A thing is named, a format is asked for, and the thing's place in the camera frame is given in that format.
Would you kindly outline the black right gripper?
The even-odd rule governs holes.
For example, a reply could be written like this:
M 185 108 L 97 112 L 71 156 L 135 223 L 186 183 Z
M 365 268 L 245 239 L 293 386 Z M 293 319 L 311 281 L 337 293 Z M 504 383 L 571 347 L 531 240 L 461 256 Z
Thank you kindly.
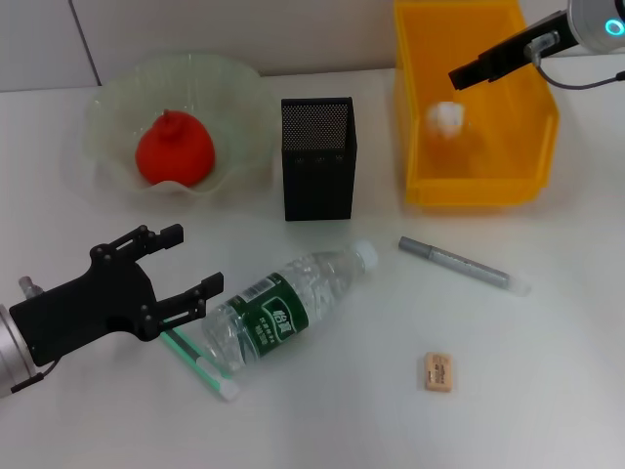
M 510 72 L 509 54 L 516 68 L 529 64 L 531 62 L 529 45 L 543 35 L 547 35 L 543 43 L 548 39 L 554 43 L 549 46 L 542 45 L 540 52 L 542 58 L 553 56 L 578 44 L 569 26 L 567 11 L 557 11 L 511 37 L 507 41 L 507 46 L 495 46 L 480 54 L 476 60 L 451 70 L 448 76 L 454 89 L 464 90 L 484 81 L 493 82 L 502 78 Z

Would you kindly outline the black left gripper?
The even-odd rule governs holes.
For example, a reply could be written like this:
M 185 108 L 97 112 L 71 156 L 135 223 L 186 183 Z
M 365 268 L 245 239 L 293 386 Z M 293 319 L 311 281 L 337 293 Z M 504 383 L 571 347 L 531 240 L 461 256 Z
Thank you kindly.
M 173 329 L 206 316 L 206 303 L 224 291 L 221 272 L 186 292 L 156 301 L 138 265 L 146 255 L 184 242 L 174 224 L 155 233 L 140 226 L 114 242 L 90 250 L 82 276 L 10 308 L 34 363 L 44 365 L 114 332 L 147 342 L 159 329 Z

